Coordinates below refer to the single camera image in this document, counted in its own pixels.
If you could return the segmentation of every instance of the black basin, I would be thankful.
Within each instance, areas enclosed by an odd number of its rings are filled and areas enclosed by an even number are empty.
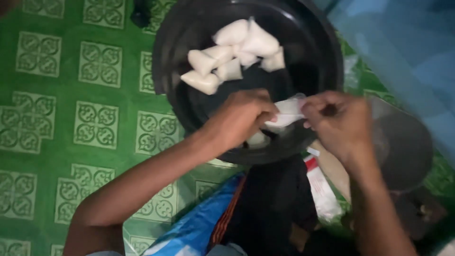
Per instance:
[[[180,81],[191,70],[187,53],[213,46],[212,36],[223,26],[253,16],[284,48],[286,69],[267,73],[252,66],[244,79],[223,83],[205,95]],[[332,26],[309,1],[298,0],[179,0],[157,32],[152,76],[157,94],[166,93],[187,133],[199,129],[231,92],[266,88],[274,102],[297,92],[314,95],[343,89],[343,58]],[[283,136],[260,149],[235,148],[219,159],[236,164],[263,164],[301,152],[315,138],[294,123]]]

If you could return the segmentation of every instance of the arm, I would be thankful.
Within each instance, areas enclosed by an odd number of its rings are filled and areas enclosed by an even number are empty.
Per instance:
[[[243,143],[277,112],[266,90],[231,94],[202,129],[88,196],[71,220],[64,255],[124,254],[124,221],[189,170]]]
[[[324,115],[331,105],[332,116]],[[362,255],[417,255],[401,227],[382,179],[371,136],[372,118],[363,98],[339,92],[308,97],[302,107],[304,126],[318,134],[323,146],[345,167],[351,180],[354,231]]]

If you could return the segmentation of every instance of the hand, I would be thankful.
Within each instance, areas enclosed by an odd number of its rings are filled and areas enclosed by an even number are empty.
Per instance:
[[[375,161],[372,117],[367,101],[341,92],[323,92],[304,100],[305,128],[313,129],[322,145],[348,167],[358,159]]]
[[[201,131],[224,153],[241,145],[278,112],[266,89],[238,91],[229,95]]]

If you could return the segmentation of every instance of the red and white package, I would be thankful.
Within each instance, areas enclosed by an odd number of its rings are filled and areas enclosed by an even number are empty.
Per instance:
[[[310,181],[311,194],[313,195],[318,217],[325,220],[331,220],[335,216],[342,214],[343,211],[341,210],[329,183],[325,179],[321,168],[318,166],[316,158],[310,155],[306,157],[304,161],[307,165],[307,177]]]

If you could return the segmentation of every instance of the green patterned carpet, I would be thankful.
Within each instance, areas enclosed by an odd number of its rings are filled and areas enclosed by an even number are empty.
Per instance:
[[[155,1],[144,30],[127,18],[130,0],[23,0],[0,20],[0,256],[61,255],[85,197],[182,139],[151,77],[154,35],[172,4]],[[360,60],[346,90],[399,104]],[[453,170],[434,160],[425,184],[455,195]],[[140,254],[240,168],[214,160],[163,189],[125,224],[127,253]]]

